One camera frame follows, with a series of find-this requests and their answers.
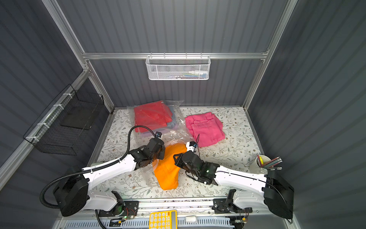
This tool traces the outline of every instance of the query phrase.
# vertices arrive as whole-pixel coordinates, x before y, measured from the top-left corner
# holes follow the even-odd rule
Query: pencil cup
[[[263,160],[263,163],[267,163],[269,161],[271,161],[271,159],[267,156],[264,155],[260,155],[261,159]],[[255,158],[255,160],[250,164],[249,166],[249,172],[250,173],[255,173],[255,174],[267,174],[268,171],[266,169],[263,169],[259,166],[259,160],[258,157]]]

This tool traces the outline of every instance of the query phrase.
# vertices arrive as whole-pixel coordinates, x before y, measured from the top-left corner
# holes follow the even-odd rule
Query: table surface
[[[223,132],[226,138],[215,145],[200,148],[202,160],[218,163],[238,171],[249,171],[250,163],[256,158],[257,153],[260,154],[260,151],[243,108],[181,108],[181,112],[185,117],[212,112],[224,124]],[[130,128],[128,111],[117,110],[98,162],[112,160],[125,153]],[[136,148],[135,139],[131,137],[131,149],[134,148]],[[229,189],[232,188],[196,182],[188,178],[183,169],[179,172],[178,187],[172,190],[162,190],[152,172],[146,177],[153,185],[146,184],[142,177],[142,169],[139,169],[109,179],[93,190],[117,191],[123,199],[145,199],[227,196]]]

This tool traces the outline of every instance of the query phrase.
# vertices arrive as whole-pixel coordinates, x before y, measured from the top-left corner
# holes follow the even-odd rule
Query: pink clothing
[[[211,112],[186,117],[186,126],[194,139],[199,135],[199,146],[214,145],[225,139],[222,122]]]

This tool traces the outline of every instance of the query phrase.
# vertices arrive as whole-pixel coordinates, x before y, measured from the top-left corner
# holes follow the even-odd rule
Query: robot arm
[[[188,148],[188,144],[187,150],[173,157],[176,166],[185,169],[186,174],[192,174],[187,174],[188,177],[207,185],[232,186],[247,191],[230,190],[226,202],[222,206],[215,206],[214,210],[238,213],[245,207],[268,207],[275,215],[292,219],[294,188],[275,171],[268,171],[268,174],[235,171],[216,163],[204,162],[194,153],[195,149]]]
[[[145,167],[156,159],[164,159],[165,147],[160,137],[161,133],[157,132],[156,137],[150,139],[147,145],[130,150],[123,159],[117,158],[100,165],[82,168],[83,174],[61,180],[53,190],[53,195],[62,216],[70,216],[79,210],[88,209],[100,209],[119,215],[124,203],[117,192],[95,192],[92,189],[112,177]],[[72,167],[66,174],[77,171],[77,167]]]

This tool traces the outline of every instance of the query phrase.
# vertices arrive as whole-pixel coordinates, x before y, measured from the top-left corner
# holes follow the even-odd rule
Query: wire basket
[[[208,80],[211,59],[154,59],[146,58],[151,80]]]
[[[54,106],[56,109],[43,123],[36,121],[32,125],[39,125],[38,130],[30,135],[29,129],[23,138],[43,153],[77,155],[104,106],[103,96],[72,91]]]

